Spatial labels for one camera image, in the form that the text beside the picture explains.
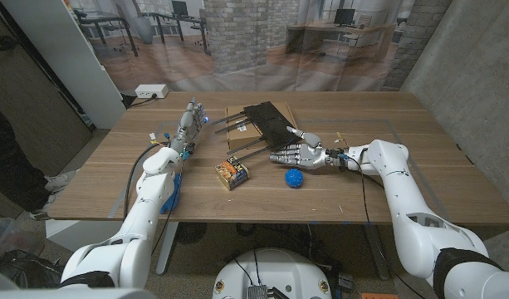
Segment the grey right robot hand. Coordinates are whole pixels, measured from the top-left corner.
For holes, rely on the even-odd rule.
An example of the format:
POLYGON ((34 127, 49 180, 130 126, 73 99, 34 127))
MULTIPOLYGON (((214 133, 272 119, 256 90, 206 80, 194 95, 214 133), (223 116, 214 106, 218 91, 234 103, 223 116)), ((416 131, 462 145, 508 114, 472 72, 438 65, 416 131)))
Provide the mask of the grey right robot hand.
POLYGON ((340 166, 340 160, 326 153, 326 148, 321 145, 321 139, 317 135, 290 126, 286 129, 302 138, 305 143, 288 145, 271 153, 271 161, 302 169, 318 169, 325 165, 340 166))

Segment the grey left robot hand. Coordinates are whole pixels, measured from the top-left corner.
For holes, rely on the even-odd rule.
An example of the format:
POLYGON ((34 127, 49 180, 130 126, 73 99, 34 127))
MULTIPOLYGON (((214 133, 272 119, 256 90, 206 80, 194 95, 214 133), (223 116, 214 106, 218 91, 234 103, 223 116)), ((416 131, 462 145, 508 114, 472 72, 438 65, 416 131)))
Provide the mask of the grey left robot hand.
POLYGON ((193 153, 194 142, 200 130, 208 121, 209 118, 202 104, 195 104, 193 97, 181 116, 178 129, 169 142, 169 147, 177 151, 182 159, 187 159, 193 153))

